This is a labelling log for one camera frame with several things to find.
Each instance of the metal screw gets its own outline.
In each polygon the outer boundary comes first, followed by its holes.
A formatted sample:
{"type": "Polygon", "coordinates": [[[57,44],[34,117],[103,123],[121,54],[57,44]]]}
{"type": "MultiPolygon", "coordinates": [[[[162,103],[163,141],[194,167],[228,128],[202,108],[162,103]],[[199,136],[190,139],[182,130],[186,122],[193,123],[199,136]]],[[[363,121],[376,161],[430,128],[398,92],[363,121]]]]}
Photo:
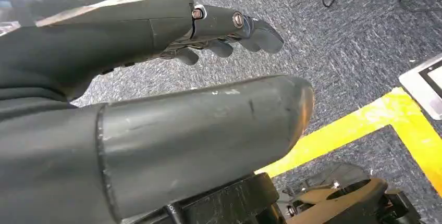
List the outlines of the metal screw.
{"type": "Polygon", "coordinates": [[[234,26],[238,29],[241,29],[244,25],[244,18],[241,13],[235,12],[233,16],[234,26]]]}
{"type": "Polygon", "coordinates": [[[287,206],[286,215],[293,217],[295,215],[294,209],[292,206],[287,206]]]}
{"type": "Polygon", "coordinates": [[[192,11],[192,18],[194,18],[195,20],[197,19],[201,19],[204,17],[203,11],[200,9],[194,9],[192,11]]]}

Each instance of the gray carpet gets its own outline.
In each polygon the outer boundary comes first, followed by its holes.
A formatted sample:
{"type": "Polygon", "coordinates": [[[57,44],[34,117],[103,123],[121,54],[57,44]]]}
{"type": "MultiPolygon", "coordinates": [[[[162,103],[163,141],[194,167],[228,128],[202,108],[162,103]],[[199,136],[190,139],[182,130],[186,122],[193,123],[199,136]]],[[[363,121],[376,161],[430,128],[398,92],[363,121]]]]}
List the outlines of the gray carpet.
{"type": "MultiPolygon", "coordinates": [[[[442,52],[442,11],[410,13],[400,9],[397,0],[336,0],[330,9],[323,7],[321,0],[196,1],[236,8],[267,20],[286,40],[283,50],[268,55],[237,48],[227,59],[202,51],[200,62],[192,67],[175,60],[154,60],[117,69],[95,79],[76,101],[77,105],[188,90],[267,74],[291,74],[308,79],[314,86],[316,105],[308,129],[311,132],[389,92],[399,85],[398,75],[442,52]]],[[[410,1],[411,6],[442,6],[442,0],[410,1]]],[[[440,124],[436,128],[442,133],[440,124]]],[[[415,203],[419,201],[421,213],[428,215],[429,223],[442,222],[442,217],[435,214],[434,194],[428,196],[431,186],[420,169],[413,164],[402,165],[406,163],[404,157],[408,161],[412,158],[404,156],[404,149],[388,154],[382,151],[395,138],[390,132],[375,138],[380,144],[379,152],[373,153],[373,166],[381,167],[388,159],[390,164],[404,166],[413,173],[419,186],[395,177],[398,170],[383,170],[380,175],[404,185],[415,203]]],[[[364,165],[364,157],[343,154],[340,160],[364,165]]],[[[308,170],[315,167],[319,169],[321,164],[312,163],[308,170]]],[[[293,180],[296,177],[281,179],[283,183],[293,180]]]]}

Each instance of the robotic hand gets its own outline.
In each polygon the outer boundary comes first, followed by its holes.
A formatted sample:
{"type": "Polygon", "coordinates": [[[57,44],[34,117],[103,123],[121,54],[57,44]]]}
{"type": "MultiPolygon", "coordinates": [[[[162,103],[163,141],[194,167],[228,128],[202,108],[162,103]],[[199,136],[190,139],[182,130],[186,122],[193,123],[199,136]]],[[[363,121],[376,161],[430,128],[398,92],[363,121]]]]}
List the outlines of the robotic hand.
{"type": "Polygon", "coordinates": [[[262,49],[272,54],[277,53],[284,44],[270,24],[232,9],[195,5],[192,18],[190,37],[172,43],[160,55],[161,58],[178,58],[185,64],[193,65],[198,61],[198,55],[188,47],[210,49],[218,57],[228,57],[233,52],[229,43],[238,42],[251,52],[262,49]]]}
{"type": "Polygon", "coordinates": [[[71,101],[95,76],[116,67],[154,58],[177,58],[191,65],[198,55],[190,48],[227,57],[235,42],[249,51],[269,53],[284,43],[263,20],[193,0],[142,0],[49,18],[39,27],[22,27],[0,37],[0,87],[45,90],[38,95],[0,91],[0,99],[25,94],[71,101]]]}

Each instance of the yellow floor marking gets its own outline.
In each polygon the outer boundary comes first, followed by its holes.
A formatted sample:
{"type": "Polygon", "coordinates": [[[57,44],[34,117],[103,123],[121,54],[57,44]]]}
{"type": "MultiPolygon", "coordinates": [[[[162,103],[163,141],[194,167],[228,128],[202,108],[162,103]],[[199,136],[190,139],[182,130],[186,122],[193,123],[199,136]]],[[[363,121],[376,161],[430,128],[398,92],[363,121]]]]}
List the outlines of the yellow floor marking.
{"type": "Polygon", "coordinates": [[[442,140],[402,88],[395,88],[367,106],[304,136],[284,158],[257,172],[267,172],[271,177],[279,175],[386,125],[392,125],[442,196],[442,140]]]}

